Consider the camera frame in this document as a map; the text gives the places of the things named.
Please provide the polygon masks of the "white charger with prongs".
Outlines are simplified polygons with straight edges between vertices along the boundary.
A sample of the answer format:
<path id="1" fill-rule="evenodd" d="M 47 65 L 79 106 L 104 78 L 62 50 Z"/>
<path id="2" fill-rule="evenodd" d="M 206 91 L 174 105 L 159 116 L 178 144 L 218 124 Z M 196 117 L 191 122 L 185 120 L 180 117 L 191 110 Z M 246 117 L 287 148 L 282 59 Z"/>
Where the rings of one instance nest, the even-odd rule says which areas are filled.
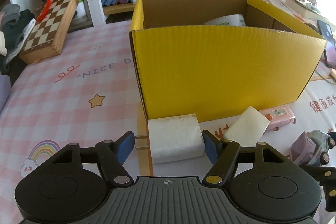
<path id="1" fill-rule="evenodd" d="M 203 156 L 205 142 L 195 114 L 180 115 L 147 121 L 148 134 L 137 135 L 137 140 L 148 140 L 149 145 L 136 149 L 150 149 L 154 164 L 193 159 Z"/>

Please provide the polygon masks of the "grey tape roll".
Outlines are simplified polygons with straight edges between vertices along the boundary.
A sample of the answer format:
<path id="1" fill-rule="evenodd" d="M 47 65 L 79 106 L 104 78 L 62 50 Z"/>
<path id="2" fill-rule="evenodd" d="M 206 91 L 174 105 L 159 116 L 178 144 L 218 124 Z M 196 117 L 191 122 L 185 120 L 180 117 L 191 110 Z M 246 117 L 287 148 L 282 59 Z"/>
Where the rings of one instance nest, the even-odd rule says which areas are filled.
<path id="1" fill-rule="evenodd" d="M 246 23 L 242 14 L 233 14 L 209 20 L 204 25 L 245 27 Z"/>

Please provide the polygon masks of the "toy truck pastel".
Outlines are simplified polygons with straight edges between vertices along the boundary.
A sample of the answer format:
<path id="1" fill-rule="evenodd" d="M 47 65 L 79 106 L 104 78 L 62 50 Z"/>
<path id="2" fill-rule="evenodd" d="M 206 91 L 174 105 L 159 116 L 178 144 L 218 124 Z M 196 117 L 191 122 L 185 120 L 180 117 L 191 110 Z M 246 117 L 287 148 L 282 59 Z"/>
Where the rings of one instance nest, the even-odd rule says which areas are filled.
<path id="1" fill-rule="evenodd" d="M 335 141 L 326 132 L 303 132 L 289 149 L 289 159 L 297 165 L 323 166 L 330 161 L 329 150 Z"/>

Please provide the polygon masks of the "white power adapter block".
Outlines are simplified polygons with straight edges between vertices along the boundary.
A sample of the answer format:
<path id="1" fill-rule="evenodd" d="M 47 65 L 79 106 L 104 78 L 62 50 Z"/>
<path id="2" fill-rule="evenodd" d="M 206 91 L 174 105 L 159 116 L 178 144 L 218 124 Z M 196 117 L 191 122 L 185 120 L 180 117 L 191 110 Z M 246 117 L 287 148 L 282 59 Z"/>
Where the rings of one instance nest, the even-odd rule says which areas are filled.
<path id="1" fill-rule="evenodd" d="M 254 147 L 260 140 L 270 121 L 252 106 L 249 106 L 223 134 L 221 140 L 231 140 L 241 147 Z"/>

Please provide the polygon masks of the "pink eraser bar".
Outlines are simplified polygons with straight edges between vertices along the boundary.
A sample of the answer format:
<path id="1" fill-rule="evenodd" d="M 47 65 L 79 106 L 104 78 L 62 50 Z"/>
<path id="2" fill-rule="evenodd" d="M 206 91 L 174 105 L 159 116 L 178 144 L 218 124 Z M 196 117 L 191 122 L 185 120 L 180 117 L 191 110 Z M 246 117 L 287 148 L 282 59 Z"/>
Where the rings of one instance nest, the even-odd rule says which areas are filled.
<path id="1" fill-rule="evenodd" d="M 289 106 L 278 106 L 259 112 L 269 120 L 266 131 L 277 131 L 282 126 L 295 123 L 295 114 Z"/>

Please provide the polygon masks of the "yellow cardboard box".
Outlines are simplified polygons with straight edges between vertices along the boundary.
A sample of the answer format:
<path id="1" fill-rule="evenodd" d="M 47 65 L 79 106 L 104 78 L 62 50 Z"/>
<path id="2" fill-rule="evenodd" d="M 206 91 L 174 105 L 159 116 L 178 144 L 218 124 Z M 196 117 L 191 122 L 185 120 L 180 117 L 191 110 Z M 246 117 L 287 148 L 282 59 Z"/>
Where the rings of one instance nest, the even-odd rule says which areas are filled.
<path id="1" fill-rule="evenodd" d="M 233 14 L 246 26 L 204 25 Z M 137 0 L 130 46 L 146 118 L 205 122 L 298 100 L 326 40 L 262 0 Z"/>

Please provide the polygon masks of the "black smartphone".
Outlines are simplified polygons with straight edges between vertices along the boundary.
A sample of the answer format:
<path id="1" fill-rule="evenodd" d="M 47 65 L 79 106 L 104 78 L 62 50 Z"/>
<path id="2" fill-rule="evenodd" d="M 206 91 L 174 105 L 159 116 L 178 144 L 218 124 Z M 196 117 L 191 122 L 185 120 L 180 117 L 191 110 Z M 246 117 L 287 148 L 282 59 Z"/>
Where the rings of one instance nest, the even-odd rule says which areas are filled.
<path id="1" fill-rule="evenodd" d="M 321 20 L 317 20 L 317 26 L 319 29 L 319 33 L 322 37 L 327 41 L 323 63 L 331 69 L 336 68 L 336 50 L 335 50 L 335 38 L 333 37 L 333 32 L 331 26 Z"/>

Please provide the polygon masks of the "stack of papers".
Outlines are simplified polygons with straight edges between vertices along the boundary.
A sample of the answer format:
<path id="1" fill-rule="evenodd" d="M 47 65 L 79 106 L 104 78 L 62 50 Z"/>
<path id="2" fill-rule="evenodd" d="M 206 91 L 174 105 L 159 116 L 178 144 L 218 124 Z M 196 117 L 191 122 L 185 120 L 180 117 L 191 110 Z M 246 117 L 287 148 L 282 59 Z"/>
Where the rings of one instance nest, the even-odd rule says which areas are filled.
<path id="1" fill-rule="evenodd" d="M 310 23 L 317 26 L 317 20 L 327 23 L 326 19 L 318 15 L 316 12 L 311 11 L 305 5 L 296 0 L 267 0 L 272 5 L 276 6 L 282 11 L 290 14 L 303 23 Z"/>

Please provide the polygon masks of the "wooden chess board box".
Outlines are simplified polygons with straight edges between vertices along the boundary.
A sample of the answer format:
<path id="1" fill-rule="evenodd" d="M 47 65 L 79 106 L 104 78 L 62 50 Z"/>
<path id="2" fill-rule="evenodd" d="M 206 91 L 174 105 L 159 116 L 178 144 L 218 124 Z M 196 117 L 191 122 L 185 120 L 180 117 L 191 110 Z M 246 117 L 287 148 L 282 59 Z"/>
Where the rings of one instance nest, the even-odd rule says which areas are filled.
<path id="1" fill-rule="evenodd" d="M 49 12 L 37 20 L 19 57 L 26 64 L 54 57 L 62 52 L 63 44 L 80 0 L 52 0 Z"/>

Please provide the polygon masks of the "red tassel ornament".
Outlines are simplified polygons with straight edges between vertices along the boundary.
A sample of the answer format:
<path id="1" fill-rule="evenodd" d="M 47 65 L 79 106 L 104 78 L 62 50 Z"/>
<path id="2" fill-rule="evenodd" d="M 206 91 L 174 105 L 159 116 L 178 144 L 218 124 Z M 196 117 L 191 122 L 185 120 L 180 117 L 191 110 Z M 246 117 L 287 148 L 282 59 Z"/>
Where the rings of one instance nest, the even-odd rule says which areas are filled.
<path id="1" fill-rule="evenodd" d="M 37 22 L 41 22 L 49 13 L 50 6 L 52 4 L 52 0 L 46 0 L 46 3 L 41 11 L 41 13 L 37 17 Z"/>

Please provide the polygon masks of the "pile of clothes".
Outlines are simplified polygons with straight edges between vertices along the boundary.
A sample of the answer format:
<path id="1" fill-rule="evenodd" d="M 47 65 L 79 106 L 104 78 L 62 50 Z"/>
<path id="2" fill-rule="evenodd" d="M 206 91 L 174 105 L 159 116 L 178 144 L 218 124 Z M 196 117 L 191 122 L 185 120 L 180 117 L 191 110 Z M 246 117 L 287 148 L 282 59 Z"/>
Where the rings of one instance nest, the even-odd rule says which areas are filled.
<path id="1" fill-rule="evenodd" d="M 1 10 L 1 108 L 27 66 L 19 54 L 35 23 L 35 15 L 29 9 L 21 11 L 17 4 L 9 3 Z"/>

